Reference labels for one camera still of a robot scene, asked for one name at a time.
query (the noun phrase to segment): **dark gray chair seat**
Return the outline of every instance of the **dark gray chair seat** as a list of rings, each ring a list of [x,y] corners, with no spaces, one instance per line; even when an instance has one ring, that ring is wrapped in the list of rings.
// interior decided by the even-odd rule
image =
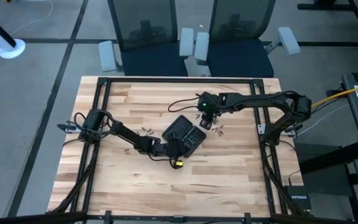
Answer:
[[[273,78],[274,71],[260,40],[238,40],[209,46],[212,77]]]
[[[121,58],[127,76],[187,76],[185,62],[179,57],[178,43],[127,50]]]

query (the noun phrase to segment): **office chair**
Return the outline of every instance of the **office chair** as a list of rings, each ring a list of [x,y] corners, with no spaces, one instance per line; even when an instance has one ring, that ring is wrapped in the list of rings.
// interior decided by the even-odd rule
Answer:
[[[108,2],[122,67],[117,64],[114,54],[111,55],[112,43],[102,43],[99,49],[104,71],[103,63],[109,65],[107,70],[123,69],[127,76],[187,76],[184,58],[179,54],[174,0]],[[111,57],[114,57],[115,65],[111,63]]]
[[[209,33],[197,33],[194,58],[198,65],[208,66],[212,77],[272,78],[267,55],[279,43],[290,54],[300,52],[287,27],[279,28],[278,39],[266,49],[259,40],[274,4],[275,0],[214,0]]]

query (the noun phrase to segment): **white pole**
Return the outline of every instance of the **white pole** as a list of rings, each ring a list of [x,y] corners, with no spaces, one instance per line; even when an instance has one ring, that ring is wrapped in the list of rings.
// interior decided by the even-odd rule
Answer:
[[[19,56],[25,50],[25,43],[20,39],[13,39],[0,26],[0,56],[10,59]]]

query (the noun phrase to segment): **black desk leg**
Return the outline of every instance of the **black desk leg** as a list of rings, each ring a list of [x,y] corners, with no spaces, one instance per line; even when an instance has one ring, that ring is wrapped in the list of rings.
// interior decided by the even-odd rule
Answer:
[[[308,159],[299,163],[302,174],[307,174],[327,167],[346,164],[358,159],[358,142],[342,147],[330,153]]]
[[[314,0],[314,4],[298,4],[298,9],[353,11],[350,4],[335,4],[336,0]]]
[[[344,166],[346,169],[347,180],[349,181],[349,185],[352,191],[352,196],[349,197],[349,202],[351,204],[354,221],[358,222],[358,200],[356,196],[356,191],[354,190],[354,185],[358,184],[357,174],[351,174],[349,172],[347,164],[344,164]]]

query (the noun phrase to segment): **cable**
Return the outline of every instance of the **cable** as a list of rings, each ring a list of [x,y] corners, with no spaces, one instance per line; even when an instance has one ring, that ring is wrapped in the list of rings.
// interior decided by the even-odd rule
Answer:
[[[75,141],[79,141],[79,140],[82,140],[82,139],[73,139],[73,140],[64,142],[64,143],[62,144],[62,147],[64,147],[65,145],[67,145],[67,144],[69,144],[69,143],[72,143],[72,142],[75,142]]]
[[[288,183],[290,184],[290,186],[292,186],[292,183],[291,183],[291,176],[292,176],[292,174],[290,174],[289,176],[288,176]]]
[[[337,108],[337,109],[335,109],[334,111],[330,112],[330,113],[327,114],[326,116],[323,116],[320,120],[318,120],[317,122],[315,122],[314,125],[310,126],[308,129],[302,131],[302,132],[299,133],[298,135],[301,135],[301,134],[303,134],[303,133],[309,131],[309,129],[311,129],[312,127],[316,126],[318,123],[320,123],[320,121],[322,121],[323,119],[325,119],[325,118],[328,117],[329,115],[331,115],[331,114],[335,113],[336,111],[339,111],[340,109],[345,108],[345,107],[347,107],[347,106],[349,106],[349,105],[344,105],[344,106],[342,106],[342,107],[340,107],[340,108]]]
[[[20,1],[22,1],[22,2],[42,2],[42,1],[34,1],[34,0],[26,0],[26,1],[20,0]],[[26,27],[28,27],[28,26],[30,26],[30,25],[32,25],[32,24],[36,24],[36,23],[38,23],[38,22],[41,22],[41,21],[43,21],[44,19],[50,17],[50,15],[52,15],[52,11],[53,11],[53,3],[52,3],[52,0],[49,0],[49,3],[50,3],[50,11],[49,11],[49,14],[48,14],[47,16],[45,16],[45,17],[42,18],[42,19],[39,19],[39,20],[37,20],[37,21],[31,22],[31,23],[29,23],[29,24],[27,24],[27,25],[25,25],[25,26],[22,26],[22,27],[18,28],[18,29],[15,30],[13,33],[10,33],[10,35],[13,35],[13,34],[15,34],[16,32],[18,32],[18,31],[21,30],[21,29],[24,29],[24,28],[26,28]]]
[[[290,144],[289,142],[286,142],[286,141],[284,141],[284,140],[280,140],[280,142],[284,142],[285,144],[287,144],[287,145],[291,146],[291,147],[293,148],[293,150],[295,150],[295,151],[296,151],[295,146],[293,146],[293,145],[292,145],[292,144]]]
[[[296,141],[298,139],[298,130],[296,130],[295,124],[292,124],[293,126],[293,131],[295,132],[295,138],[293,141]]]
[[[339,87],[338,89],[336,89],[336,91],[341,90],[341,89],[343,89],[343,87]],[[318,105],[318,106],[316,107],[316,109],[314,109],[314,111],[311,112],[311,114],[313,114],[314,112],[317,112],[317,109],[318,109],[320,106],[323,106],[325,103],[326,103],[326,102],[323,102],[323,103],[321,103],[320,105]]]
[[[107,120],[107,125],[109,125],[109,120],[112,120],[112,121],[115,121],[114,118],[112,118],[112,115],[111,113],[107,112],[107,111],[103,111],[103,113],[108,117],[108,120]],[[91,136],[93,139],[96,139],[96,140],[102,140],[103,138],[109,136],[112,131],[109,130],[109,131],[94,131],[92,129],[89,129],[89,128],[84,128],[82,127],[82,125],[79,125],[78,122],[77,122],[77,116],[81,116],[84,120],[86,119],[85,118],[85,115],[83,115],[82,113],[80,112],[77,112],[74,114],[74,122],[70,122],[70,123],[73,123],[78,129],[80,129],[81,131],[85,131],[86,132],[86,135],[88,136]],[[106,123],[102,123],[101,124],[101,127],[100,129],[103,129],[103,127],[106,125]]]
[[[187,100],[178,100],[178,101],[175,101],[173,103],[171,103],[169,106],[168,106],[168,112],[171,112],[171,113],[174,113],[174,112],[179,112],[179,111],[182,111],[182,110],[185,110],[185,109],[188,109],[188,108],[196,108],[197,106],[186,106],[184,108],[181,108],[181,109],[178,109],[178,110],[170,110],[170,108],[177,104],[177,103],[180,103],[180,102],[186,102],[186,101],[192,101],[192,100],[197,100],[198,98],[200,98],[199,96],[195,97],[195,98],[192,98],[192,99],[187,99]]]
[[[171,160],[171,158],[169,158],[169,159],[154,159],[151,155],[150,155],[150,153],[147,153],[147,155],[150,157],[150,159],[151,160],[153,160],[153,161],[170,161]]]
[[[323,99],[323,100],[320,100],[320,101],[317,102],[317,103],[314,103],[313,105],[311,105],[311,107],[314,108],[314,107],[316,107],[316,106],[318,106],[318,105],[324,103],[325,101],[328,101],[328,100],[331,100],[331,99],[333,99],[333,98],[337,98],[337,97],[339,97],[339,96],[343,96],[343,95],[346,95],[346,94],[349,94],[349,93],[353,93],[353,92],[355,92],[355,91],[357,91],[357,90],[358,90],[358,87],[357,87],[357,88],[354,88],[354,89],[351,89],[351,90],[343,91],[343,92],[338,93],[338,94],[335,94],[335,95],[332,95],[332,96],[327,97],[327,98],[325,98],[325,99]]]
[[[326,107],[326,106],[329,106],[329,105],[332,104],[332,103],[337,102],[338,100],[340,100],[340,98],[338,98],[338,99],[336,99],[336,100],[332,100],[332,101],[329,102],[328,104],[322,106],[320,109],[318,109],[318,107],[321,106],[321,105],[323,105],[325,102],[322,103],[322,104],[320,104],[320,105],[318,105],[317,108],[316,108],[314,111],[311,112],[311,114],[317,113],[319,110],[323,109],[323,108]]]

